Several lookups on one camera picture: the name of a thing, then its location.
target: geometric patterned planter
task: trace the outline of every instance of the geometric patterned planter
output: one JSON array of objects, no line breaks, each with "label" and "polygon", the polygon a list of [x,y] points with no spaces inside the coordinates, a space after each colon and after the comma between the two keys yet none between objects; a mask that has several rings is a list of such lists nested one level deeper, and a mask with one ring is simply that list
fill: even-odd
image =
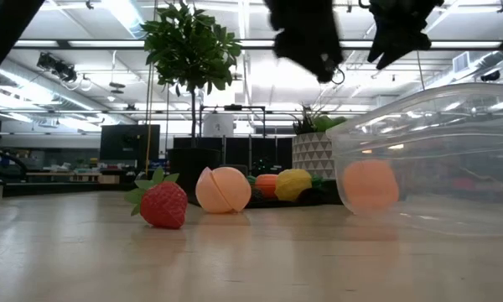
[{"label": "geometric patterned planter", "polygon": [[335,179],[332,143],[326,133],[300,134],[293,138],[293,169],[304,169],[325,180]]}]

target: potted tree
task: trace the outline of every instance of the potted tree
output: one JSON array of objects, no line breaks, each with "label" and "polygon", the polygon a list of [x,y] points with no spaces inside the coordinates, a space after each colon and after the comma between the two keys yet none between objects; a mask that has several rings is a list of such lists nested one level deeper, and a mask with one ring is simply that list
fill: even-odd
[{"label": "potted tree", "polygon": [[236,65],[241,46],[234,33],[216,23],[214,17],[204,15],[204,10],[190,8],[184,1],[179,6],[157,10],[160,20],[147,21],[143,30],[147,36],[145,50],[149,53],[147,64],[158,72],[158,84],[166,89],[175,86],[177,96],[186,87],[192,102],[192,144],[190,148],[172,149],[168,152],[170,169],[179,173],[179,184],[190,197],[195,196],[195,184],[205,167],[220,165],[220,152],[197,148],[196,96],[199,89],[210,94],[215,87],[225,90],[232,83],[230,68]]},{"label": "potted tree", "polygon": [[313,110],[304,105],[302,108],[302,119],[296,118],[293,125],[296,134],[293,138],[293,168],[304,169],[325,180],[334,179],[332,143],[326,136],[326,130],[346,122],[346,118],[331,119],[321,115],[322,108]]}]

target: clear plastic container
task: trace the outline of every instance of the clear plastic container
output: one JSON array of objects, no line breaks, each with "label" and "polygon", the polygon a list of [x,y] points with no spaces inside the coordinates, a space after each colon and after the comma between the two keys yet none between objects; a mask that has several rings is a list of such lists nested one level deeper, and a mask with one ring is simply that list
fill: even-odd
[{"label": "clear plastic container", "polygon": [[327,134],[340,197],[355,214],[503,236],[503,85],[422,91]]}]

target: ceiling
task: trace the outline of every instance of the ceiling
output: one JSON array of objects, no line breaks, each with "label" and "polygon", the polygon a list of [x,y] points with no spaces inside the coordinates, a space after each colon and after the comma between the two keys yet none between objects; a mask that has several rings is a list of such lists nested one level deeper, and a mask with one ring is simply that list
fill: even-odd
[{"label": "ceiling", "polygon": [[[129,0],[112,1],[118,5]],[[134,2],[143,20],[153,19],[153,0],[130,1]],[[343,39],[373,38],[374,21],[368,11],[358,8],[356,0],[334,2]],[[105,4],[107,1],[92,3],[94,10],[87,9],[84,0],[48,0],[21,39],[133,39],[132,34],[120,22],[118,14]],[[229,31],[234,31],[240,39],[272,39],[276,35],[268,24],[267,9],[260,0],[196,0],[195,5],[206,9],[207,14],[216,17],[218,23],[226,26]],[[355,6],[348,13],[351,5]],[[435,9],[429,16],[428,35],[430,39],[503,39],[503,13],[496,12],[499,8],[499,0],[445,1],[443,7]],[[59,86],[56,77],[48,73],[40,74],[41,69],[36,63],[41,52],[14,49],[8,58]],[[73,98],[79,96],[82,100],[90,100],[100,105],[98,109],[123,109],[133,104],[136,108],[145,110],[149,73],[145,65],[147,54],[143,51],[117,51],[115,65],[112,64],[114,53],[111,50],[52,50],[51,54],[75,65],[76,71],[80,73],[79,79],[82,76],[90,79],[92,85],[89,90],[89,81],[80,83],[78,80],[67,85],[68,90],[73,90]],[[411,53],[378,73],[374,64],[366,62],[365,51],[346,51],[347,60],[342,66],[346,80],[343,85],[335,86],[320,85],[306,70],[291,61],[275,58],[270,50],[247,50],[234,72],[244,74],[243,63],[248,63],[248,93],[245,93],[243,81],[237,81],[229,91],[215,91],[211,96],[206,96],[204,104],[214,106],[238,103],[267,106],[273,110],[294,110],[301,103],[319,103],[322,106],[328,105],[329,110],[367,111],[421,89],[421,76],[425,81],[430,81],[451,69],[452,59],[459,54],[461,52],[429,51],[421,52],[418,57],[417,53]],[[111,81],[127,85],[122,95],[110,93]],[[189,109],[188,97],[177,97],[172,92],[165,91],[156,84],[156,79],[152,84],[153,109],[165,109],[167,100],[170,109]],[[116,99],[110,102],[109,96]],[[189,118],[186,114],[173,116],[175,119]],[[143,115],[129,117],[132,122],[144,119]]]}]

